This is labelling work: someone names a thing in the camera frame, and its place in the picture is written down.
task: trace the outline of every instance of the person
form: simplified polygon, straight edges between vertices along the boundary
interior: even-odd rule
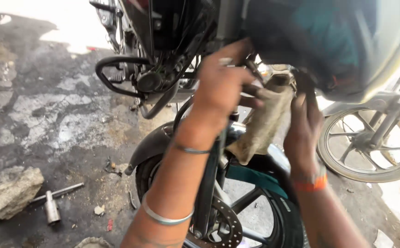
[[[202,151],[208,151],[225,128],[228,116],[238,105],[242,86],[255,80],[245,68],[225,67],[220,59],[232,58],[238,62],[250,50],[250,41],[245,39],[204,59],[192,111],[177,129],[121,248],[183,245],[208,158],[208,153]],[[315,149],[322,123],[315,94],[298,94],[291,103],[291,125],[284,150],[290,161],[290,179],[296,185],[309,243],[312,248],[368,248],[327,186],[325,171],[316,161]],[[179,221],[168,225],[171,220]]]

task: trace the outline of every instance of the motorcycle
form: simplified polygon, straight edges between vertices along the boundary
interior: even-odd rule
[[[326,121],[317,152],[327,167],[362,182],[400,179],[400,78],[363,104],[335,102],[322,112]],[[339,144],[347,147],[341,152]]]
[[[254,73],[266,89],[265,103],[269,104],[255,110],[246,124],[236,121],[238,113],[230,116],[215,141],[185,247],[234,248],[243,237],[259,242],[259,247],[308,247],[289,181],[290,164],[270,142],[296,89],[316,87],[327,99],[364,103],[400,73],[400,2],[377,2],[90,0],[117,54],[96,64],[102,83],[134,97],[145,119],[152,119],[168,103],[187,99],[175,121],[148,134],[131,156],[125,173],[132,175],[136,170],[140,200],[192,104],[189,98],[201,58],[243,37],[250,37],[253,44],[255,52],[235,66],[246,66]],[[266,82],[257,70],[257,56],[266,65],[291,65],[293,69]],[[107,77],[112,72],[104,70],[107,67],[119,73]],[[294,79],[301,73],[310,78],[307,86]],[[147,104],[154,106],[148,111]],[[235,147],[249,147],[251,153],[242,156]],[[226,178],[252,183],[255,188],[231,202],[223,190]],[[262,195],[274,217],[268,237],[243,227],[237,217]]]

